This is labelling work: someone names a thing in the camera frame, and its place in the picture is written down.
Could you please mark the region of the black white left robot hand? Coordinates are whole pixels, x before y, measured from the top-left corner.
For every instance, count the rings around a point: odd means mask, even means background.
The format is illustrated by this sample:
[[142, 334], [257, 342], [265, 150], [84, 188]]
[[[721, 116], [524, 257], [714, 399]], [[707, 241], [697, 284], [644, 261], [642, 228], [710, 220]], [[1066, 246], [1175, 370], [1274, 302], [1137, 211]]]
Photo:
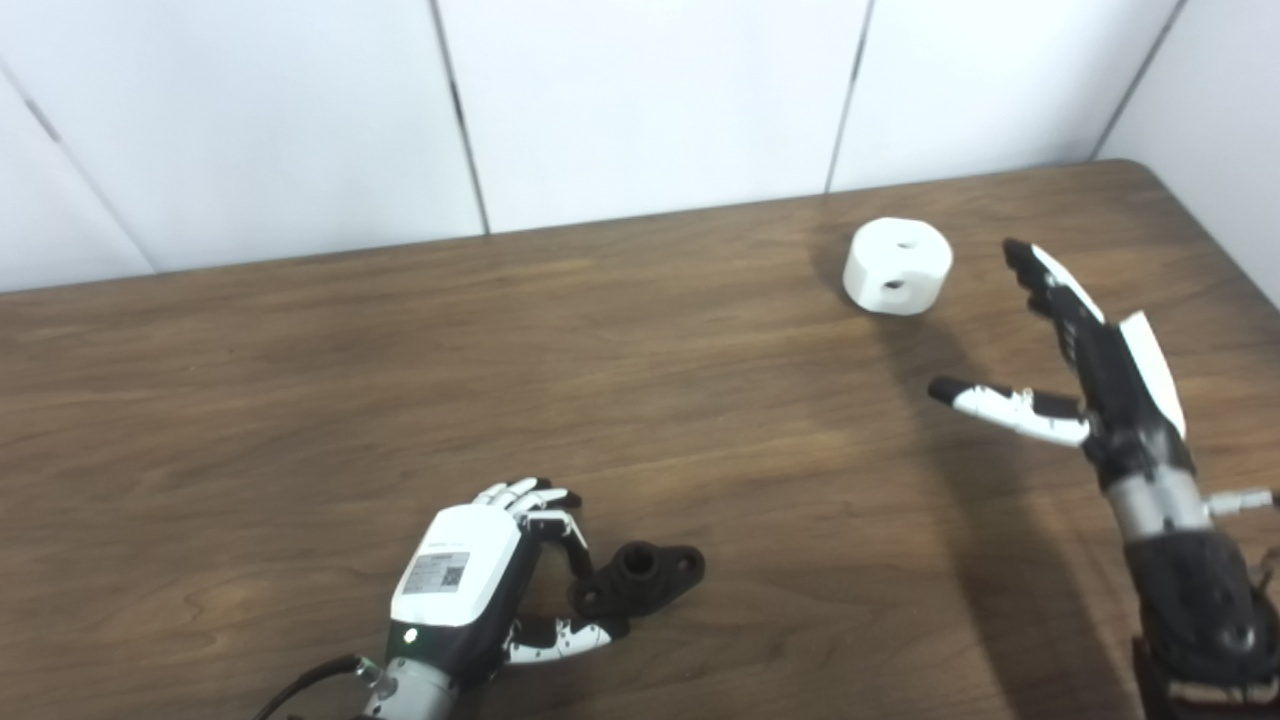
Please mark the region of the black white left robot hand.
[[520, 612], [544, 544], [564, 551], [573, 578], [593, 571], [572, 514], [581, 503], [571, 489], [526, 477], [440, 510], [392, 597], [387, 659], [425, 664], [466, 692], [506, 666], [557, 662], [628, 637], [625, 618]]

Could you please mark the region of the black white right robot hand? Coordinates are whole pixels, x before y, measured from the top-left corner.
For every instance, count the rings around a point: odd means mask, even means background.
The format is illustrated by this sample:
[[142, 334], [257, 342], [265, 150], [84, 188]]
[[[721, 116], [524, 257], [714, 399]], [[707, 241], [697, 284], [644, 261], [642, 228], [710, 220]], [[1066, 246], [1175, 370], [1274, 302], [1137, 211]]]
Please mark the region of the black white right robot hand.
[[1028, 309], [1053, 325], [1082, 396], [938, 375], [929, 397], [1016, 434], [1082, 448], [1102, 489], [1161, 469], [1194, 474], [1178, 388], [1146, 314], [1111, 322], [1041, 246], [1007, 238], [1002, 251]]

